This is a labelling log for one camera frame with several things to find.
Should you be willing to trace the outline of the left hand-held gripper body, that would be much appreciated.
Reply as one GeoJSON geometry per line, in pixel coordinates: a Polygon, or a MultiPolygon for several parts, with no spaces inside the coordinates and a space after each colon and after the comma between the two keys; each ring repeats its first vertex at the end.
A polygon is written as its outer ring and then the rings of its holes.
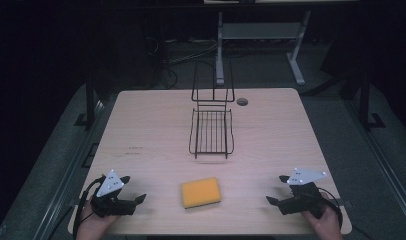
{"type": "Polygon", "coordinates": [[[133,215],[136,205],[132,200],[120,200],[119,193],[125,184],[115,170],[103,177],[102,184],[91,198],[92,211],[99,217],[133,215]]]}

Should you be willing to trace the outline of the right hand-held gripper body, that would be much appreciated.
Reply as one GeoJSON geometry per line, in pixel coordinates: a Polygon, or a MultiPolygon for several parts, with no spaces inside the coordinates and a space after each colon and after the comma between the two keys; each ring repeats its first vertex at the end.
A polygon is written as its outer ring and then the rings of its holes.
{"type": "Polygon", "coordinates": [[[292,197],[279,201],[278,208],[281,213],[288,215],[309,211],[314,217],[320,218],[323,215],[320,207],[323,197],[315,181],[326,176],[325,171],[295,168],[286,183],[291,189],[292,197]]]}

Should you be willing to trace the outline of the yellow sponge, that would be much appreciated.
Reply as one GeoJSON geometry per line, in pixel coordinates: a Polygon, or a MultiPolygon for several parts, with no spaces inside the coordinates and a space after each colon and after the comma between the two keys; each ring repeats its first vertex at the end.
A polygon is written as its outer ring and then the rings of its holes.
{"type": "Polygon", "coordinates": [[[182,203],[185,209],[220,202],[221,192],[216,178],[206,178],[181,185],[182,203]]]}

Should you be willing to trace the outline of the black wire rack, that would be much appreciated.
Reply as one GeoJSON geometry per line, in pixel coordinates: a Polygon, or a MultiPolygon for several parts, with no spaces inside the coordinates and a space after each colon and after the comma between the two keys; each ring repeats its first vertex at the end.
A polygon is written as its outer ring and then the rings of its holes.
{"type": "Polygon", "coordinates": [[[233,114],[231,104],[235,102],[233,80],[223,86],[217,85],[216,77],[210,81],[199,77],[200,63],[194,64],[191,101],[191,130],[188,150],[199,155],[221,155],[228,158],[235,150],[233,114]]]}

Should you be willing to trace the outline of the person's right hand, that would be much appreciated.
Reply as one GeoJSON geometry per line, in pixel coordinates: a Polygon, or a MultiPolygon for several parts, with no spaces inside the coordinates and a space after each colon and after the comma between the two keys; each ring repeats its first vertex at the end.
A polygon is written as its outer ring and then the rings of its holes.
{"type": "Polygon", "coordinates": [[[304,211],[301,215],[311,225],[319,240],[344,240],[336,211],[325,204],[321,209],[323,211],[321,218],[314,217],[309,211],[304,211]]]}

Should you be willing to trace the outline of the person's left hand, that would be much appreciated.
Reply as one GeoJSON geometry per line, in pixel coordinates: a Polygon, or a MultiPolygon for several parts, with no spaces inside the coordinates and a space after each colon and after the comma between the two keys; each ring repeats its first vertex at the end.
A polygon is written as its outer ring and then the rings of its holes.
{"type": "Polygon", "coordinates": [[[80,215],[75,240],[101,240],[106,231],[119,219],[119,216],[99,217],[92,211],[89,201],[85,202],[80,215]]]}

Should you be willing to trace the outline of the black metal stand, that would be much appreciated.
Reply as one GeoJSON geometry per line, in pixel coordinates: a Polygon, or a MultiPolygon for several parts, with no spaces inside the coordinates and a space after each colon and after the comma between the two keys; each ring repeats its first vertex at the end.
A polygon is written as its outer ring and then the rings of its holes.
{"type": "Polygon", "coordinates": [[[75,126],[83,126],[88,131],[95,121],[95,93],[94,80],[88,78],[85,83],[86,112],[80,113],[75,121],[75,126]]]}
{"type": "Polygon", "coordinates": [[[384,128],[385,124],[378,113],[369,112],[370,81],[368,74],[363,73],[360,81],[359,121],[363,128],[370,131],[372,128],[384,128]]]}

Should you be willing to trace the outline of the grey metal floor rail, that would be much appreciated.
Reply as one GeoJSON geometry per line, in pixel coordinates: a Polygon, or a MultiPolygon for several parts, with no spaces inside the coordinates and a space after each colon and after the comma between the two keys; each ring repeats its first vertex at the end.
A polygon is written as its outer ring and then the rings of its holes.
{"type": "Polygon", "coordinates": [[[362,112],[353,100],[345,106],[374,155],[388,188],[406,221],[406,128],[383,101],[374,112],[362,112]]]}
{"type": "Polygon", "coordinates": [[[34,179],[39,191],[46,194],[46,202],[33,240],[46,240],[51,235],[70,192],[76,192],[73,181],[93,134],[93,126],[86,123],[87,111],[85,102],[68,105],[34,168],[34,179]]]}

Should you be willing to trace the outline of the grey metal desk frame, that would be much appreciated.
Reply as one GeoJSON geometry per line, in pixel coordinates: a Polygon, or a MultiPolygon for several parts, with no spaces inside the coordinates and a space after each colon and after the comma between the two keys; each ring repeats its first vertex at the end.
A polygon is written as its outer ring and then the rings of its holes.
{"type": "Polygon", "coordinates": [[[297,62],[307,25],[311,16],[306,11],[300,22],[272,23],[229,23],[224,21],[222,12],[218,13],[217,22],[217,51],[215,55],[216,85],[225,83],[223,65],[223,43],[226,40],[294,40],[294,49],[287,53],[287,60],[296,84],[303,86],[304,77],[297,62]]]}

